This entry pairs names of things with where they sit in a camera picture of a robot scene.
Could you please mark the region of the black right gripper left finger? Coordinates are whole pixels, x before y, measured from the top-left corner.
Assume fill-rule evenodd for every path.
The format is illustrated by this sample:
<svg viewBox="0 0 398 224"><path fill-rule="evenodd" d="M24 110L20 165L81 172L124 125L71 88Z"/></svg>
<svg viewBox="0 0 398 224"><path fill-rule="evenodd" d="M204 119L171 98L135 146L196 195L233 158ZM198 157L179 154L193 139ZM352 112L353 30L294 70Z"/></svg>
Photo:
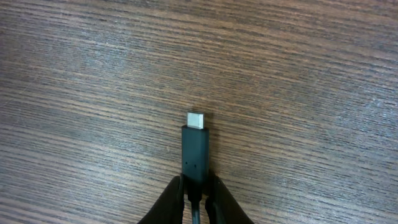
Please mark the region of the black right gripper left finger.
<svg viewBox="0 0 398 224"><path fill-rule="evenodd" d="M175 176L138 224L182 224L184 193L183 176Z"/></svg>

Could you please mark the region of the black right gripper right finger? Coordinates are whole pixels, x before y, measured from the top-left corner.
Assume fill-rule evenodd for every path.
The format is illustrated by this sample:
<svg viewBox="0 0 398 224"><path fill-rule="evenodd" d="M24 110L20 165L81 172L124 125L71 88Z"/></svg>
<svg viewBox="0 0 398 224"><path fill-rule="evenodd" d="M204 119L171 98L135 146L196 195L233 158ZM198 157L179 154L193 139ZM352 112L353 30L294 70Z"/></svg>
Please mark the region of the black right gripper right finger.
<svg viewBox="0 0 398 224"><path fill-rule="evenodd" d="M209 177L207 191L205 209L210 224L254 224L218 176Z"/></svg>

